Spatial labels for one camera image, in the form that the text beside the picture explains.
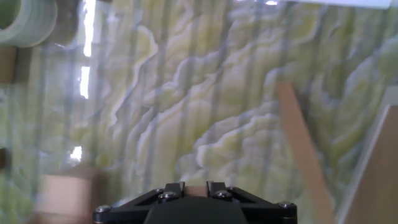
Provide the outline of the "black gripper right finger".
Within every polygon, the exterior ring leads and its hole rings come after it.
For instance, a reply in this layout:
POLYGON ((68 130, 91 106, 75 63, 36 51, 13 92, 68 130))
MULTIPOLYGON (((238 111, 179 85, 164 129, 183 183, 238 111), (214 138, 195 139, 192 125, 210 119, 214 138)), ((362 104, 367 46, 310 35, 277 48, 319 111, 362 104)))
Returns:
POLYGON ((297 224, 297 206, 292 202, 271 203, 224 182, 207 182, 208 197, 232 203, 248 223, 297 224))

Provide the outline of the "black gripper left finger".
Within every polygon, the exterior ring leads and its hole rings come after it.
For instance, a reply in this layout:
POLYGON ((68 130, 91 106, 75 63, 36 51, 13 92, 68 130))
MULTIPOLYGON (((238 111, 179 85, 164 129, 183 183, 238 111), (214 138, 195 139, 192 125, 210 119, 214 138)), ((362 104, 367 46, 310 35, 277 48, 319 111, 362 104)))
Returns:
POLYGON ((118 206, 101 205, 92 214, 92 223, 129 224, 144 223, 150 210, 156 205, 180 199, 184 196, 185 183, 166 184, 164 188, 148 193, 118 206))

